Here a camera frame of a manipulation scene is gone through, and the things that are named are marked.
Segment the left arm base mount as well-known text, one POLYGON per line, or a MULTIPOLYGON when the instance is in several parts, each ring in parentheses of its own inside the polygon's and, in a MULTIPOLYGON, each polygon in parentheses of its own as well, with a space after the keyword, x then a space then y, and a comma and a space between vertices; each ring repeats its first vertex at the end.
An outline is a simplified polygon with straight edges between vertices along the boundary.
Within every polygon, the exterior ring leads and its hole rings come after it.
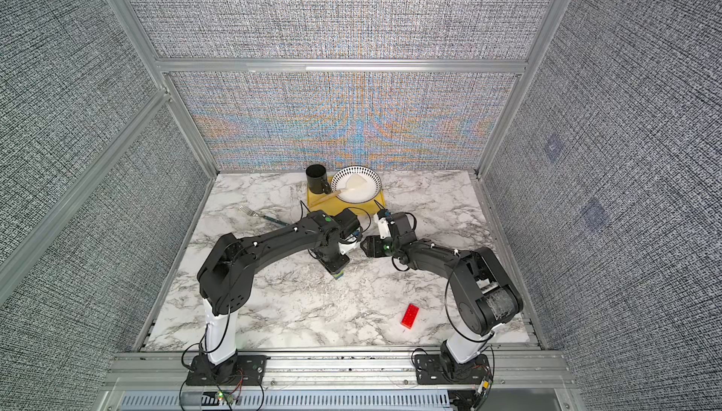
POLYGON ((214 365, 205 355, 195 356, 186 377, 188 386, 259 386, 268 358, 263 355, 234 355, 214 365))

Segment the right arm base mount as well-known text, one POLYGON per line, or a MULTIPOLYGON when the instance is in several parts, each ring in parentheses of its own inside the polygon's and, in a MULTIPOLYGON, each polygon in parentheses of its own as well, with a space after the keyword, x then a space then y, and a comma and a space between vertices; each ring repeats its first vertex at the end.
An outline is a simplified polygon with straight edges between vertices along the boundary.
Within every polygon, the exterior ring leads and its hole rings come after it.
POLYGON ((417 384, 479 385, 492 378, 492 366, 485 355, 479 355, 464 364, 454 361, 451 355, 429 355, 425 352, 412 356, 417 384))

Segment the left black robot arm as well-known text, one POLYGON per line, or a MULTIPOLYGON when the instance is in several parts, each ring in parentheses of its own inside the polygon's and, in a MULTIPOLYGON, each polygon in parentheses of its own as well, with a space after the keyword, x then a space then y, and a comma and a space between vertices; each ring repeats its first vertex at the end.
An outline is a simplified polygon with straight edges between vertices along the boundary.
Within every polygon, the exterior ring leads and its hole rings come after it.
POLYGON ((200 352, 212 366, 220 366, 237 354, 237 311, 246 305, 254 277, 267 266, 308 251, 334 278, 349 264, 348 253, 361 241, 357 215, 343 210, 338 215, 324 211, 308 213, 295 223, 259 236, 221 236, 197 273, 203 298, 206 329, 200 352))

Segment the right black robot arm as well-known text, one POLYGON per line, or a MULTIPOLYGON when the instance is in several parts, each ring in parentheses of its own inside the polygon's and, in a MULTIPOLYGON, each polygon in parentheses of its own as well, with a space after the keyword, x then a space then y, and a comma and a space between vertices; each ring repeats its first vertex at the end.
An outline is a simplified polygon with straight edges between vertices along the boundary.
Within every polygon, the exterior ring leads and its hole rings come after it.
POLYGON ((416 218, 387 209, 372 218, 379 234, 369 236, 361 249, 370 258, 391 258, 399 271, 416 270, 446 280, 444 295, 453 295, 462 322, 442 344, 443 356, 462 365, 479 356, 493 333, 524 309, 524 301, 492 249, 460 250, 417 237, 416 218))

